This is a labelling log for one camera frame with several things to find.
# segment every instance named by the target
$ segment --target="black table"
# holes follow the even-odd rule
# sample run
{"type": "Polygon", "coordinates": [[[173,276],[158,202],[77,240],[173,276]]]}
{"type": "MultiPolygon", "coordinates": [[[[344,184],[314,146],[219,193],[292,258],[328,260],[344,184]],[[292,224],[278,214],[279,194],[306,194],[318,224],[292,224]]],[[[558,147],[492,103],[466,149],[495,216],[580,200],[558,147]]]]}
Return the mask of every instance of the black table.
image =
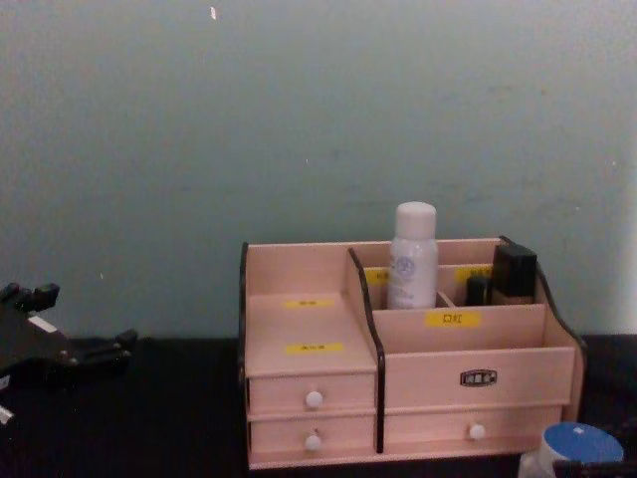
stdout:
{"type": "MultiPolygon", "coordinates": [[[[637,337],[589,344],[582,421],[637,415],[637,337]]],[[[146,339],[125,377],[2,395],[0,478],[240,477],[236,341],[146,339]]],[[[631,445],[628,452],[634,456],[631,445]]],[[[260,472],[263,477],[515,477],[519,455],[260,472]]]]}

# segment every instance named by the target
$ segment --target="wall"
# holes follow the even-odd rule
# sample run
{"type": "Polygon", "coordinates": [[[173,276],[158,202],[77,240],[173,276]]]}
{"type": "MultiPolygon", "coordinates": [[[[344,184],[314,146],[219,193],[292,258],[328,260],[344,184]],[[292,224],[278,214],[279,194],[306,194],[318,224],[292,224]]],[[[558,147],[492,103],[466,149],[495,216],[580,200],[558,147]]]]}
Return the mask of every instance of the wall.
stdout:
{"type": "Polygon", "coordinates": [[[632,2],[211,1],[0,3],[0,278],[61,284],[61,328],[232,336],[242,241],[390,238],[422,199],[637,332],[632,2]]]}

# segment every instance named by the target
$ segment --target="white drawer knob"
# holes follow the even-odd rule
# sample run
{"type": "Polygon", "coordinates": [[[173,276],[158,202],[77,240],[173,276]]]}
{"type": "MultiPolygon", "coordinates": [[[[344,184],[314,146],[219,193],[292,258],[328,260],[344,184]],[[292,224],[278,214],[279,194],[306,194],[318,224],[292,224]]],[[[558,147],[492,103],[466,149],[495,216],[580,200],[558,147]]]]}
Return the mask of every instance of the white drawer knob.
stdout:
{"type": "Polygon", "coordinates": [[[322,440],[318,435],[313,433],[306,438],[306,450],[307,451],[318,451],[320,450],[320,446],[322,445],[322,440]]]}
{"type": "Polygon", "coordinates": [[[482,440],[485,436],[487,436],[487,429],[485,425],[481,425],[480,423],[474,423],[469,428],[469,437],[472,440],[482,440]]]}
{"type": "Polygon", "coordinates": [[[311,391],[306,395],[306,405],[309,408],[319,408],[322,405],[322,395],[319,391],[311,391]]]}

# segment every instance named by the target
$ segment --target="blue lid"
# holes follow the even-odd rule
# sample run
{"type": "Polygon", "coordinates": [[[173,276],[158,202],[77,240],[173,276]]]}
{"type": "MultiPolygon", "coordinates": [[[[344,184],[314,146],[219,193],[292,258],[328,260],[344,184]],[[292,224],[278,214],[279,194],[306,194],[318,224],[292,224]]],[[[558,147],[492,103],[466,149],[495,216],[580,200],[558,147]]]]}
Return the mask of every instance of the blue lid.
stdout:
{"type": "Polygon", "coordinates": [[[544,441],[568,460],[582,463],[621,461],[624,449],[605,431],[582,423],[558,423],[544,431],[544,441]]]}

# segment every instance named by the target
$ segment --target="wooden desk organizer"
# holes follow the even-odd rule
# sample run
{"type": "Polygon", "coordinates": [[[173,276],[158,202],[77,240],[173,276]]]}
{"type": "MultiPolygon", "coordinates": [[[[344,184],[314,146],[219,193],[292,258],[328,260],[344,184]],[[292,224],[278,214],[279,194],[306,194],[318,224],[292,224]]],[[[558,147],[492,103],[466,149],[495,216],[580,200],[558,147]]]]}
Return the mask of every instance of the wooden desk organizer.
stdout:
{"type": "Polygon", "coordinates": [[[575,420],[585,345],[541,270],[532,305],[459,307],[505,242],[438,241],[437,307],[405,311],[383,310],[388,242],[244,245],[249,469],[519,453],[575,420]]]}

